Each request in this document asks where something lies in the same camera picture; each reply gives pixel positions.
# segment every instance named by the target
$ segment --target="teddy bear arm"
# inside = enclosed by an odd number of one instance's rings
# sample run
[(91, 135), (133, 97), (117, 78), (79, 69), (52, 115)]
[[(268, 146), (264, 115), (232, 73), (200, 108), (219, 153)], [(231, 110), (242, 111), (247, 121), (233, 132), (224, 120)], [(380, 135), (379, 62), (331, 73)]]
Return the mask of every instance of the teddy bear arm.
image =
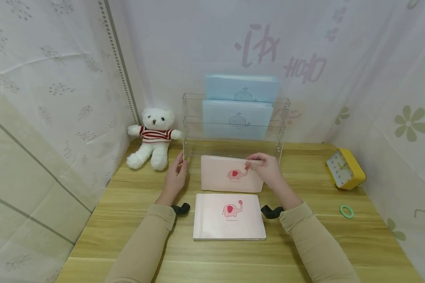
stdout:
[(174, 129), (171, 135), (172, 140), (179, 140), (183, 137), (183, 132)]
[(132, 125), (128, 127), (128, 135), (140, 136), (140, 129), (142, 126)]

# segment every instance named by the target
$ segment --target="green flower pattern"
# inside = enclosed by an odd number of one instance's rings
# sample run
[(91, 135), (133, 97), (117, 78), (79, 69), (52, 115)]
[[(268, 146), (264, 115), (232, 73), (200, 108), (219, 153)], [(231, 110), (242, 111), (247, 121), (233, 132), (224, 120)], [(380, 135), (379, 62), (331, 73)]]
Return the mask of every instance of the green flower pattern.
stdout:
[(397, 225), (395, 225), (395, 222), (390, 218), (387, 219), (387, 226), (389, 227), (389, 230), (392, 232), (395, 238), (400, 241), (406, 241), (406, 235), (401, 231), (395, 231)]
[(424, 116), (424, 108), (418, 108), (411, 115), (410, 106), (406, 105), (403, 107), (403, 116), (395, 116), (395, 123), (401, 125), (395, 130), (395, 136), (399, 138), (406, 132), (407, 140), (410, 142), (415, 142), (417, 140), (417, 134), (415, 131), (425, 134), (425, 123), (418, 122), (418, 120), (422, 119)]
[(346, 119), (349, 117), (349, 108), (348, 107), (343, 107), (342, 110), (340, 111), (340, 114), (338, 114), (337, 119), (335, 119), (335, 125), (340, 125), (342, 119)]

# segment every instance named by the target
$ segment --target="pink book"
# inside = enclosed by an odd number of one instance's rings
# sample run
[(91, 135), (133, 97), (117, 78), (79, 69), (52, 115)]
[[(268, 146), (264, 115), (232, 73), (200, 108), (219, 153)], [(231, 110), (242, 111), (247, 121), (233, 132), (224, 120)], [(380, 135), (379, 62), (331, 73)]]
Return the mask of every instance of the pink book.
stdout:
[(194, 240), (266, 239), (260, 202), (251, 194), (197, 194)]
[(263, 181), (246, 167), (246, 161), (220, 156), (201, 156), (201, 189), (204, 191), (236, 191), (260, 193)]

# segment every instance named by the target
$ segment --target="yellow alarm clock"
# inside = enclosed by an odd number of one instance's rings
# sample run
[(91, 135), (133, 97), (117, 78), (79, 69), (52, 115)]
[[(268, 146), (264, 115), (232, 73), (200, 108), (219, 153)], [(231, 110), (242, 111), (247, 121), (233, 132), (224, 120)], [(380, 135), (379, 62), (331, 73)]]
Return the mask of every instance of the yellow alarm clock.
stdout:
[(337, 188), (351, 190), (365, 181), (365, 173), (349, 149), (337, 149), (326, 165)]

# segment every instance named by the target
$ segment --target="beige sleeve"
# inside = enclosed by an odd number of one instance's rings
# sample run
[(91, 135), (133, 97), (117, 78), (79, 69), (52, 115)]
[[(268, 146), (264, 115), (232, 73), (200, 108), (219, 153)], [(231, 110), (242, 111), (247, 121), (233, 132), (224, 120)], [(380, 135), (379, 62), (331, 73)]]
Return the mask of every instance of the beige sleeve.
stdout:
[(303, 203), (280, 214), (280, 222), (293, 239), (314, 283), (360, 282), (342, 248)]
[(170, 206), (153, 204), (112, 266), (106, 283), (150, 283), (161, 261), (176, 214)]

